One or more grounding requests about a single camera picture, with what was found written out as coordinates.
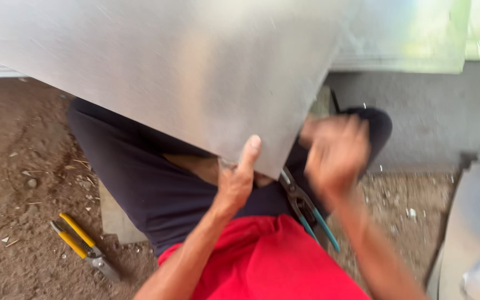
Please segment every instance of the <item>gray wall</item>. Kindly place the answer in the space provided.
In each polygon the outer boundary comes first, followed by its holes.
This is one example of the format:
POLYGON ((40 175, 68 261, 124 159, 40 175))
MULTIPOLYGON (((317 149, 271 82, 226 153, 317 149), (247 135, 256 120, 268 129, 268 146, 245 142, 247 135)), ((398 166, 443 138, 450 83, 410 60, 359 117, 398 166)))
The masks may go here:
POLYGON ((480 62, 460 75, 362 72, 329 74, 342 108, 377 106, 394 123, 371 171, 449 170, 480 151, 480 62))

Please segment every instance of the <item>person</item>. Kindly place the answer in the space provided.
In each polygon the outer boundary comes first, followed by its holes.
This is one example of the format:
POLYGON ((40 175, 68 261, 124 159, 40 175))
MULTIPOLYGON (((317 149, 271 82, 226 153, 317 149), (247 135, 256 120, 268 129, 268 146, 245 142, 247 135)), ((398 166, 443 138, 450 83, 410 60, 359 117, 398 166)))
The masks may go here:
MULTIPOLYGON (((253 171, 253 135, 236 166, 75 99, 70 127, 92 167, 156 248, 159 268, 134 299, 368 299, 305 232, 284 188, 253 171)), ((374 108, 307 117, 286 166, 324 217, 331 212, 375 299, 426 299, 372 222, 356 185, 391 133, 374 108)))

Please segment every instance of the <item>pliers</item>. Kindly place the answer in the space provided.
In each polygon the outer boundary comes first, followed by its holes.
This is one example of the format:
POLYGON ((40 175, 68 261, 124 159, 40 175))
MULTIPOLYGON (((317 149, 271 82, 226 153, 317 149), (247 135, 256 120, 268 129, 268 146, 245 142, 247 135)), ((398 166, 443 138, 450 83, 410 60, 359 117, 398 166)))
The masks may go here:
POLYGON ((120 281, 119 273, 110 265, 107 261, 105 255, 99 250, 96 246, 96 242, 92 240, 92 238, 84 232, 84 230, 77 225, 77 223, 66 214, 59 214, 64 221, 66 221, 70 227, 75 230, 75 232, 83 239, 81 244, 79 245, 71 235, 69 235, 66 231, 64 231, 60 226, 57 224, 56 221, 51 221, 51 227, 55 229, 55 231, 59 234, 59 236, 66 242, 71 249, 74 251, 84 260, 89 262, 94 268, 99 269, 105 277, 109 278, 112 281, 118 282, 120 281))
POLYGON ((281 183, 284 190, 286 191, 286 194, 288 195, 288 202, 290 202, 292 211, 294 212, 294 214, 296 214, 299 222, 303 225, 305 231, 307 231, 307 233, 312 236, 319 244, 316 235, 314 235, 314 231, 310 227, 307 219, 305 218, 303 212, 301 212, 300 208, 310 210, 310 213, 312 213, 312 215, 316 219, 316 222, 321 226, 323 232, 325 232, 325 235, 327 235, 327 237, 329 238, 329 241, 333 245, 336 252, 339 252, 340 246, 338 246, 337 240, 334 238, 334 235, 329 229, 329 227, 327 227, 327 224, 325 223, 325 220, 323 220, 322 215, 319 214, 318 209, 314 206, 313 202, 310 200, 310 197, 305 193, 302 188, 297 185, 296 181, 292 177, 292 174, 290 174, 290 171, 287 167, 283 167, 283 169, 281 170, 279 182, 281 183))

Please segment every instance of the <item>sandy soil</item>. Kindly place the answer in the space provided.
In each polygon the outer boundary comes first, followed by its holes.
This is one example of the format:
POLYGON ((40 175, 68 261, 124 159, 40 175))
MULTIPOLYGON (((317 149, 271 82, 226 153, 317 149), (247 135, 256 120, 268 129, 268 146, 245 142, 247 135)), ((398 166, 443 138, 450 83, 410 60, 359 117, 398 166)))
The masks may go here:
MULTIPOLYGON (((33 79, 0 79, 0 299, 128 299, 156 268, 147 243, 122 247, 116 236, 101 235, 97 184, 78 184, 79 175, 94 183, 97 178, 74 161, 86 158, 66 124, 70 98, 33 79), (48 222, 60 212, 95 239, 122 282, 105 279, 56 235, 48 222)), ((377 174, 366 176, 362 186, 375 219, 423 281, 443 236, 451 175, 377 174), (407 217, 410 208, 416 220, 407 217)), ((334 257, 363 284, 345 238, 330 223, 343 248, 334 257)))

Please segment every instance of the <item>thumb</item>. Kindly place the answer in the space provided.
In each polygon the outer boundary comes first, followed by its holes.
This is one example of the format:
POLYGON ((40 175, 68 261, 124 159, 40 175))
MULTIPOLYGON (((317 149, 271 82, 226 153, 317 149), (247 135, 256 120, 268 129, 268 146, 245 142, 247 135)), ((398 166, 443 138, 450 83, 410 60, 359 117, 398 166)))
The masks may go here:
POLYGON ((253 165, 259 158, 261 145, 262 141, 256 134, 247 140, 237 170, 240 172, 253 172, 253 165))

